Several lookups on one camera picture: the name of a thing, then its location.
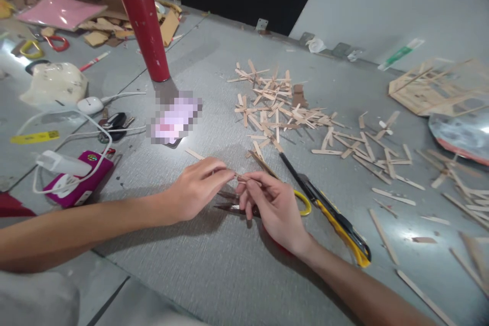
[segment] right hand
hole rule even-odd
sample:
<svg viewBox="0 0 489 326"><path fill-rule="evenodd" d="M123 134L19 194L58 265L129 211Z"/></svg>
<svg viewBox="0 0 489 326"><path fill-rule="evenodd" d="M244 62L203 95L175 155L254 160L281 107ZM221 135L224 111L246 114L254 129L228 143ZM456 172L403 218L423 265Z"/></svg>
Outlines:
<svg viewBox="0 0 489 326"><path fill-rule="evenodd" d="M240 195L239 208L246 211L247 219L253 217L253 205L258 205L265 229L278 244L295 255L305 251L312 237L302 223L293 188L265 172L244 176L251 179L241 182L236 193Z"/></svg>

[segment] red object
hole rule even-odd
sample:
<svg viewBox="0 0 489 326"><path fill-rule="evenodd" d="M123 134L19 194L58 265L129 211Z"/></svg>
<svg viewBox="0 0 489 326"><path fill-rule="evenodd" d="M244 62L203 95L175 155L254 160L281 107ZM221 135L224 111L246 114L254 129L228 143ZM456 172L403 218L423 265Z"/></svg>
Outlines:
<svg viewBox="0 0 489 326"><path fill-rule="evenodd" d="M0 193L0 218L17 216L36 216L31 210L22 206L22 203L9 195Z"/></svg>
<svg viewBox="0 0 489 326"><path fill-rule="evenodd" d="M49 45L52 47L52 49L56 52L64 51L70 46L70 43L64 37L60 37L60 36L46 37L46 36L44 36L44 38L46 39L47 43L49 43ZM60 41L60 42L63 42L63 44L61 46L55 46L53 41Z"/></svg>
<svg viewBox="0 0 489 326"><path fill-rule="evenodd" d="M154 0L122 0L122 3L138 40L151 80L154 82L168 80L170 71Z"/></svg>

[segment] clutter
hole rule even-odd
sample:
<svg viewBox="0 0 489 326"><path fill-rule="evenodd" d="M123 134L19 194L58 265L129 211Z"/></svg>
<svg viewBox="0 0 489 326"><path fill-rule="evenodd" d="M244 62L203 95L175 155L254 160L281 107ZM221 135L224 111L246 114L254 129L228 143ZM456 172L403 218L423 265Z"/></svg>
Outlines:
<svg viewBox="0 0 489 326"><path fill-rule="evenodd" d="M26 23L76 31L78 26L107 8L77 0L41 0L16 18Z"/></svg>

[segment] workbench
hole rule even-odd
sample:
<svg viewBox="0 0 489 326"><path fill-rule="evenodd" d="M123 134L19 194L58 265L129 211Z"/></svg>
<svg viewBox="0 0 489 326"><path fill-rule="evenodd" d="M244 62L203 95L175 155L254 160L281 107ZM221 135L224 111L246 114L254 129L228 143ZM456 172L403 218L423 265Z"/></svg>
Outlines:
<svg viewBox="0 0 489 326"><path fill-rule="evenodd" d="M102 88L104 95L118 91L148 92L147 96L117 99L108 106L109 111L135 116L132 126L141 126L150 117L148 106L155 104L149 92L180 90L193 91L194 97L202 97L202 117L174 149L151 144L144 132L128 133L114 144L116 166L92 195L91 202L150 195L168 188L186 166L196 162L185 148L203 156L218 157L239 173L258 170L252 159L245 158L252 147L252 140L246 135L255 134L253 127L245 129L242 116L234 112L238 93L254 95L251 85L247 81L227 83L226 80L236 78L236 62L245 70L248 59L257 70L273 70L278 65L279 77L289 69L293 84L306 82L304 94L310 107L327 107L327 114L338 112L336 120L352 127L343 132L358 135L358 116L365 111L368 111L365 131L371 133L380 129L380 119L386 121L394 111L401 111L392 128L394 134L385 136L383 141L399 153L402 144L409 146L413 165L396 166L396 169L398 174L426 187L426 191L400 181L387 186L351 157L312 154L311 149L320 147L325 128L287 131L281 134L281 145L295 168L307 174L366 238L372 250L372 264L364 270L367 274L399 293L436 323L443 324L396 274L396 266L368 215L368 209L373 208L399 258L399 269L456 324L489 322L486 297L448 250L454 247L468 260L457 231L471 237L485 237L487 232L441 196L440 192L446 192L458 197L449 180L438 190L429 187L439 172L414 151L437 147L426 120L414 116L386 95L388 83L397 76L395 72L378 71L376 65L363 61L349 63L313 55L296 41L277 35L262 36L252 27L214 15L200 17L184 37L172 44L167 52L172 79L156 84L143 71L125 86ZM109 61L114 70L131 68L128 63L120 66L112 56L89 69L87 75L110 74ZM134 67L140 61L141 56L134 54ZM85 124L77 132L93 130L93 126ZM383 156L379 146L371 145L376 156ZM78 156L84 150L102 151L103 145L96 138L73 139L60 152ZM263 154L282 180L299 189L273 146L264 148ZM487 174L481 172L484 178L462 175L464 182L471 188L487 189ZM46 184L53 177L43 172L41 181ZM43 196L32 193L32 180L31 172L11 190L11 195L36 213L51 210L51 204ZM406 195L417 206L380 197L371 191L372 187ZM399 218L381 209L373 198L392 205ZM95 252L212 325L357 322L317 275L277 248L264 233L260 220L247 223L213 208L222 201L216 197L192 221L130 233L98 246ZM451 226L424 220L421 215L449 220ZM321 244L354 263L349 250L319 209L313 207L303 222ZM418 236L435 238L438 244L411 241Z"/></svg>

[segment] cardboard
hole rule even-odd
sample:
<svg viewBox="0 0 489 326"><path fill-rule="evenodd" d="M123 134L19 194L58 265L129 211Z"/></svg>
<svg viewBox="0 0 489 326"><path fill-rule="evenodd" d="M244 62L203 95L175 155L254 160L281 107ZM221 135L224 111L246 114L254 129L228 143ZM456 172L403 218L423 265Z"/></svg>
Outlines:
<svg viewBox="0 0 489 326"><path fill-rule="evenodd" d="M173 10L170 10L165 18L165 21L159 27L165 47L168 47L172 42L173 35L175 34L179 24L180 22L178 21L178 17L175 15Z"/></svg>

